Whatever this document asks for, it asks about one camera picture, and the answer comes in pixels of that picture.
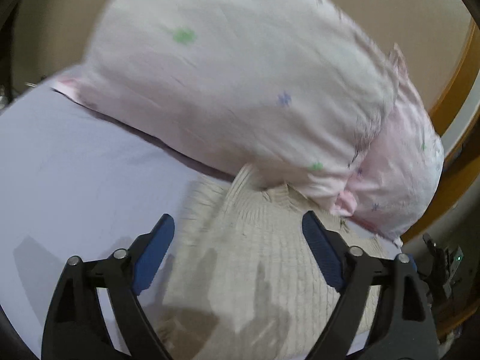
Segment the beige cable-knit sweater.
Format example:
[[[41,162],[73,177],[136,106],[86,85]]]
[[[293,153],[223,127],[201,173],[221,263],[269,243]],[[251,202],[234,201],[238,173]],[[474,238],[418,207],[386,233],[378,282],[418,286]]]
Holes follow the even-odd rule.
[[[154,325],[174,359],[308,354],[338,301],[304,239],[308,211],[371,256],[395,254],[290,186],[265,188],[251,166],[230,183],[201,176],[190,186]]]

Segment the right floral pink pillow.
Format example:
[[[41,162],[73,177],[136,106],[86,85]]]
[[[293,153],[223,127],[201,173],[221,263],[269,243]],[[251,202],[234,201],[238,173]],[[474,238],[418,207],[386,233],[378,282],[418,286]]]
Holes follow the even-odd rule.
[[[395,242],[430,205],[443,161],[442,141],[420,94],[401,79],[394,108],[332,212]]]

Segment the floral pink pillow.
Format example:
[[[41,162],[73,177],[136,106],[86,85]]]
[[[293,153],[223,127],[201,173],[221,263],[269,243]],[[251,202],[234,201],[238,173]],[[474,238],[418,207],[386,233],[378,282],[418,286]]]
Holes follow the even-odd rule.
[[[395,242],[430,205],[443,161],[442,141],[420,94],[401,79],[394,108],[332,212]]]
[[[331,208],[381,131],[399,74],[330,0],[110,0],[73,102],[234,175],[254,164]]]

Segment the lavender bed sheet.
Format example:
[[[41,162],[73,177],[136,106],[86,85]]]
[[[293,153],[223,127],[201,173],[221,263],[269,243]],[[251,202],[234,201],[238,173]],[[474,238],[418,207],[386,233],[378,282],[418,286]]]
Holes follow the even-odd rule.
[[[178,218],[202,174],[221,178],[50,83],[1,114],[1,307],[33,353],[67,259],[106,258]]]

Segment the left floral pink pillow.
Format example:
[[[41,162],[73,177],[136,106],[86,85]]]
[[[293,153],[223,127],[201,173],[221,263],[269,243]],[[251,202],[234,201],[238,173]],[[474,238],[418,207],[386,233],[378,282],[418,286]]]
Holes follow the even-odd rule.
[[[399,74],[330,0],[110,0],[73,102],[234,175],[254,164],[331,208],[381,131]]]

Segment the wooden bed frame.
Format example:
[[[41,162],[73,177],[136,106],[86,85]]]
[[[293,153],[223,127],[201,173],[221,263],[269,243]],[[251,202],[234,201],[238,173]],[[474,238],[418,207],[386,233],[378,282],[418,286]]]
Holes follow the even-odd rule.
[[[451,297],[433,304],[440,336],[467,320],[479,307],[474,281],[479,276],[479,27],[471,23],[460,60],[430,111],[441,136],[445,160],[439,187],[423,216],[402,236],[403,251],[429,274],[433,257],[422,240],[428,233],[442,249],[464,253]]]

